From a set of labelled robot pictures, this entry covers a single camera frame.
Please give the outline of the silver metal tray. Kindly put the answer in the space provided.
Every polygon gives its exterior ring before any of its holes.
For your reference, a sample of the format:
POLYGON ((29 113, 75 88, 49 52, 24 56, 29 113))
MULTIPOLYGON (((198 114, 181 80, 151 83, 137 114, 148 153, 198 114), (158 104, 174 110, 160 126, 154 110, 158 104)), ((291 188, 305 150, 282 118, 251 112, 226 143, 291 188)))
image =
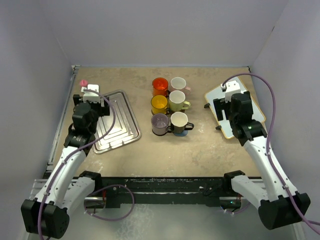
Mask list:
POLYGON ((142 135, 127 94, 123 90, 115 90, 104 96, 114 106, 116 117, 112 130, 92 147, 96 154, 123 147, 139 140, 142 135))

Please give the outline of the black and white mug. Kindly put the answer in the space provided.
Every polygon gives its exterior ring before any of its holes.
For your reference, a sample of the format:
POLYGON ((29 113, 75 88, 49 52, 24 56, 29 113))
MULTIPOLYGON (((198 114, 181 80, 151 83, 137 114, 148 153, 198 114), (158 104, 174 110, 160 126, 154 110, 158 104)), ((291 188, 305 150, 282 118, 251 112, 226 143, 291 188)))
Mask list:
POLYGON ((195 125, 189 122, 189 118, 184 112, 177 111, 170 116, 170 130, 174 134, 191 131, 194 127, 195 125))

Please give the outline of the green mug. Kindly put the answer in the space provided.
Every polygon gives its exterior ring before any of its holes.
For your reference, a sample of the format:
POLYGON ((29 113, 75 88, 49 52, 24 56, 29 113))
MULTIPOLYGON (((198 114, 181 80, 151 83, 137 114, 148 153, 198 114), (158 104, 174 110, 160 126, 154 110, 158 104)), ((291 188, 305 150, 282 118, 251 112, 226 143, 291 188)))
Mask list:
POLYGON ((180 90, 174 90, 169 94, 169 109, 173 112, 187 110, 191 103, 186 101, 186 95, 180 90))

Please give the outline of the pink mug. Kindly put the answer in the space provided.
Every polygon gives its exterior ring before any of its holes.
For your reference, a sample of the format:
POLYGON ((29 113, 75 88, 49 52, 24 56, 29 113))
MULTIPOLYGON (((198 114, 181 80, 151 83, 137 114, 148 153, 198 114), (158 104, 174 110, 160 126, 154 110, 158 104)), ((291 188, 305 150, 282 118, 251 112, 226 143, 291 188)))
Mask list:
POLYGON ((187 86, 187 82, 182 77, 174 77, 170 81, 170 88, 171 91, 182 91, 186 95, 191 93, 191 88, 187 86))

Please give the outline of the yellow mug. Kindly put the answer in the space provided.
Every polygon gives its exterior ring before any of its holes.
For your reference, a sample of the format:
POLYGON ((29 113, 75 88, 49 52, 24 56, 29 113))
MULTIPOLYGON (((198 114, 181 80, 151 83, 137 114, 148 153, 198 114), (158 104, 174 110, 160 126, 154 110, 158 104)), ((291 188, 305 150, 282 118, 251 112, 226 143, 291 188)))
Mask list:
POLYGON ((155 95, 152 97, 151 101, 151 112, 155 114, 169 114, 169 103, 165 96, 155 95))

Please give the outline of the orange mug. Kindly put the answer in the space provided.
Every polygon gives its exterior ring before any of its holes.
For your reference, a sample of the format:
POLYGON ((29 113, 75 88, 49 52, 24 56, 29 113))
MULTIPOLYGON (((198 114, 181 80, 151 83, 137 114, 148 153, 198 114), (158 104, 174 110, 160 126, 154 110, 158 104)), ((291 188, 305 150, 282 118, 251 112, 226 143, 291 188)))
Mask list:
POLYGON ((157 77, 152 81, 152 95, 165 96, 167 97, 170 94, 169 83, 163 77, 157 77))

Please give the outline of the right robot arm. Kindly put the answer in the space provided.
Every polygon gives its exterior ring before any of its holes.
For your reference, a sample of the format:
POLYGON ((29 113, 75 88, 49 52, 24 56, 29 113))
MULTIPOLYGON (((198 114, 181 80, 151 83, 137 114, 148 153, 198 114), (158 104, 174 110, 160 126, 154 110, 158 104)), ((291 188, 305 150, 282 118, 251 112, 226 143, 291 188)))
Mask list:
POLYGON ((222 92, 214 97, 213 106, 219 121, 229 121, 232 134, 254 161, 264 183, 264 187, 260 187, 243 172, 230 172, 224 175, 227 180, 222 183, 223 192, 228 196, 239 193, 245 197, 255 206, 262 224, 269 230, 301 222, 311 200, 307 193, 298 192, 267 144, 265 128, 253 118, 250 92, 222 92))

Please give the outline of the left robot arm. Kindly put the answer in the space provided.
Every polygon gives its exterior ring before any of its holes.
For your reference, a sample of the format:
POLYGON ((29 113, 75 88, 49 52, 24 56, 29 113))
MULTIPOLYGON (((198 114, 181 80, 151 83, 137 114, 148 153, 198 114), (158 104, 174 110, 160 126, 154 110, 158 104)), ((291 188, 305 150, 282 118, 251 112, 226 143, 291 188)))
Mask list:
POLYGON ((103 191, 100 175, 82 176, 74 185, 71 182, 92 145, 98 141, 95 133, 99 118, 114 113, 115 109, 106 97, 90 89, 85 89, 83 96, 75 94, 73 100, 72 124, 58 164, 36 196, 24 200, 21 205, 26 231, 40 238, 60 239, 85 196, 98 196, 103 191))

